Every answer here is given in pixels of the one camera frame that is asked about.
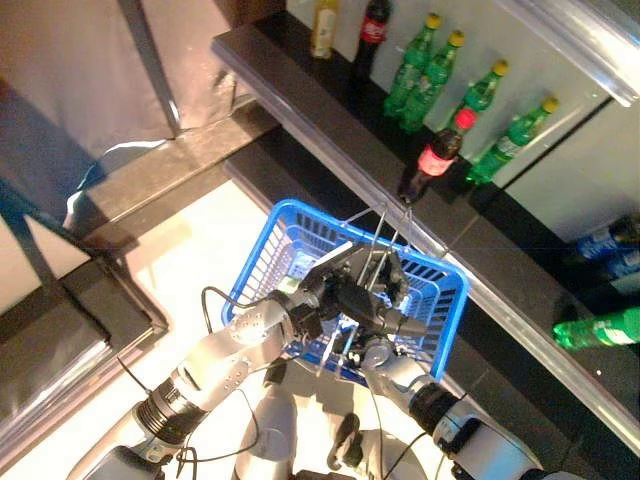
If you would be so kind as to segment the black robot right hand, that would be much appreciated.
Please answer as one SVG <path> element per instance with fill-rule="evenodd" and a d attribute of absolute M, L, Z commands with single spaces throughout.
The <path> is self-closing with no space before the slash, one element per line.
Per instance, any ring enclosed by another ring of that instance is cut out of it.
<path fill-rule="evenodd" d="M 354 331 L 354 338 L 345 342 L 345 360 L 348 367 L 360 369 L 369 347 L 382 345 L 383 350 L 391 353 L 395 340 L 399 337 L 422 338 L 427 334 L 427 326 L 400 310 L 380 308 L 371 322 L 359 324 Z"/>

